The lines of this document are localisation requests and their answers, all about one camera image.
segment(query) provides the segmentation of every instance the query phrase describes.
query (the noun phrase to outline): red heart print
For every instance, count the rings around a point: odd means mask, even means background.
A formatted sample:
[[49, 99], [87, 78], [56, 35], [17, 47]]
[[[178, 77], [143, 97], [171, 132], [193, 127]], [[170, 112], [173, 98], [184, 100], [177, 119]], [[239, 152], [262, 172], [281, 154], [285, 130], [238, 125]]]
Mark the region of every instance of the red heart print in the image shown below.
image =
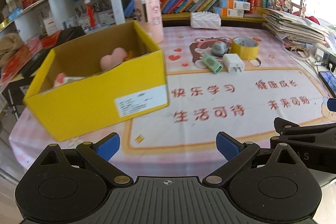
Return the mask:
[[170, 55], [170, 56], [168, 56], [168, 58], [171, 61], [176, 61], [176, 60], [179, 60], [181, 57], [179, 55]]

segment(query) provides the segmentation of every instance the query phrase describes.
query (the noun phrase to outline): smartphone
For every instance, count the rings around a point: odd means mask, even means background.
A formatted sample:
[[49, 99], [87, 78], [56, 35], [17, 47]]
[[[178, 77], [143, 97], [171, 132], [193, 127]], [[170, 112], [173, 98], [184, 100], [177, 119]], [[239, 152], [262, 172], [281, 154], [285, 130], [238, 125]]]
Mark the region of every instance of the smartphone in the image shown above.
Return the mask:
[[319, 77], [330, 91], [331, 95], [336, 98], [336, 78], [330, 71], [320, 71]]

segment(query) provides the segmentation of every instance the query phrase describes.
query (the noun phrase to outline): tablecloth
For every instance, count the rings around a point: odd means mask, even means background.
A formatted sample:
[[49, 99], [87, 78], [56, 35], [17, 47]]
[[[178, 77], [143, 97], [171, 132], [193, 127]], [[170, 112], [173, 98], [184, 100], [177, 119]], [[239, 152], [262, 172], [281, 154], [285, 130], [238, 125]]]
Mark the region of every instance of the tablecloth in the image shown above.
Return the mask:
[[[170, 105], [161, 110], [63, 141], [75, 148], [84, 141], [97, 142], [111, 132], [121, 137], [121, 148], [110, 163], [137, 176], [199, 176], [226, 160], [215, 147], [216, 134], [225, 131], [240, 141], [269, 147], [276, 135], [275, 117], [301, 125], [333, 119], [322, 103], [326, 90], [289, 57], [274, 35], [266, 30], [221, 27], [164, 28]], [[216, 38], [231, 41], [250, 37], [260, 43], [258, 62], [244, 61], [245, 71], [217, 75], [204, 69], [200, 58], [211, 52]], [[9, 138], [18, 162], [26, 169], [42, 150], [56, 141], [29, 109], [25, 109]]]

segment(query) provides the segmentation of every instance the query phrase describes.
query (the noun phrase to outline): white quilted pouch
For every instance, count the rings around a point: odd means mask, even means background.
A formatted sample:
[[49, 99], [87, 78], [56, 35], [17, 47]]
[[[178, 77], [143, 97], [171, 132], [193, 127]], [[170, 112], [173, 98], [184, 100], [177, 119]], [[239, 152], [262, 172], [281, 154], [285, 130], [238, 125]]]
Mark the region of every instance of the white quilted pouch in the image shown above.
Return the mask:
[[211, 12], [191, 13], [190, 25], [196, 29], [219, 29], [221, 18], [218, 14]]

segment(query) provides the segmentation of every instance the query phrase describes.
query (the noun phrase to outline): brown fabric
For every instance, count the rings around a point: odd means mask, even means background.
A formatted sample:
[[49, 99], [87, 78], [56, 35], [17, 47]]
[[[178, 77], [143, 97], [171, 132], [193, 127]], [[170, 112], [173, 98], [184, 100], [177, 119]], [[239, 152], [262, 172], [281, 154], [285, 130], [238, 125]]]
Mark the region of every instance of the brown fabric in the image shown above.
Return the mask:
[[17, 33], [6, 34], [0, 40], [0, 67], [5, 65], [16, 51], [24, 45]]

